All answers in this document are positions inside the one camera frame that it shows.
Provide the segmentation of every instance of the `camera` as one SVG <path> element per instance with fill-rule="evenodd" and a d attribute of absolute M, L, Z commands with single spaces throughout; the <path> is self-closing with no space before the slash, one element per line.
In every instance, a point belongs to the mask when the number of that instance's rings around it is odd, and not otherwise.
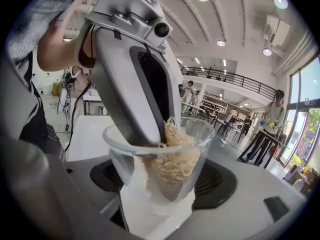
<path fill-rule="evenodd" d="M 164 38 L 169 34 L 169 26 L 161 22 L 155 26 L 154 33 L 157 37 Z"/>

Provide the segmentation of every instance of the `silver machine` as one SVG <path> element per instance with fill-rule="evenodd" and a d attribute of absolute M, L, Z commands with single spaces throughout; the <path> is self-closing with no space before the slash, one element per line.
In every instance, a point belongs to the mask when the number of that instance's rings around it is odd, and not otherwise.
<path fill-rule="evenodd" d="M 98 0 L 78 37 L 75 59 L 93 68 L 103 104 L 132 145 L 165 142 L 164 122 L 180 121 L 179 83 L 164 56 L 171 31 L 157 0 Z M 95 59 L 83 50 L 86 38 L 94 40 Z M 109 156 L 63 163 L 19 140 L 37 101 L 4 56 L 0 68 L 6 90 L 0 92 L 3 179 L 27 219 L 50 239 L 139 239 L 126 223 L 119 195 L 123 183 Z M 207 160 L 203 170 L 195 185 L 195 210 L 218 207 L 237 188 L 229 169 Z M 167 239 L 183 239 L 190 223 Z"/>

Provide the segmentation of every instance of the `balcony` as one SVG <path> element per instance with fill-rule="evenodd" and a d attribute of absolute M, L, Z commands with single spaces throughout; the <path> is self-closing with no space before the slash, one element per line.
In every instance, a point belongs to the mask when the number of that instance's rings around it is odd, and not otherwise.
<path fill-rule="evenodd" d="M 185 76 L 194 76 L 199 78 L 213 79 L 232 85 L 236 85 L 252 92 L 258 93 L 270 100 L 274 100 L 277 90 L 258 82 L 251 78 L 228 72 L 222 72 L 216 69 L 199 68 L 199 67 L 180 67 L 181 73 Z"/>

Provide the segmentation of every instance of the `air conditioner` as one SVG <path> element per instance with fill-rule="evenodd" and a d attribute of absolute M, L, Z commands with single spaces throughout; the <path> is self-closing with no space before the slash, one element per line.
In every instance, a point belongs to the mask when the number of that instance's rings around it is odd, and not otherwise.
<path fill-rule="evenodd" d="M 290 25 L 276 16 L 268 15 L 266 19 L 264 39 L 272 46 L 282 46 L 290 29 Z"/>

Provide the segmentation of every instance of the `floor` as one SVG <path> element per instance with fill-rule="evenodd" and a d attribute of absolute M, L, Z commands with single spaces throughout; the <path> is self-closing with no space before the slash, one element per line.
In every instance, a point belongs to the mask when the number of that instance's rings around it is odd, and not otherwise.
<path fill-rule="evenodd" d="M 70 136 L 71 136 L 71 122 L 70 122 L 69 112 L 67 111 L 67 114 L 64 114 L 64 113 L 57 114 L 57 105 L 59 101 L 58 97 L 49 95 L 49 96 L 42 96 L 41 98 L 43 102 L 46 121 L 48 124 L 54 127 L 58 137 L 60 138 L 60 142 L 63 148 L 66 148 L 70 141 Z M 190 115 L 185 113 L 183 114 L 183 116 L 189 117 Z M 66 124 L 69 125 L 68 131 L 66 131 Z M 223 142 L 222 139 L 224 137 L 222 137 L 217 132 L 219 127 L 220 127 L 220 124 L 217 123 L 215 127 L 216 135 L 213 138 L 211 143 L 211 145 L 214 145 L 213 150 L 215 150 L 215 153 L 211 153 L 210 156 L 217 156 L 217 157 L 221 157 L 222 159 L 229 158 L 231 160 L 237 160 L 238 157 L 242 154 L 242 152 L 246 149 L 246 147 L 251 141 L 249 138 L 250 132 L 248 133 L 247 136 L 242 135 L 239 143 L 234 141 L 234 134 L 232 134 L 232 136 L 228 139 L 228 142 L 226 141 Z M 266 157 L 264 158 L 264 161 L 261 167 L 265 165 L 267 160 L 268 160 L 268 155 L 266 155 Z M 280 180 L 286 175 L 285 171 L 282 169 L 280 164 L 273 158 L 271 159 L 266 169 L 270 173 L 275 175 L 277 178 L 279 178 Z"/>

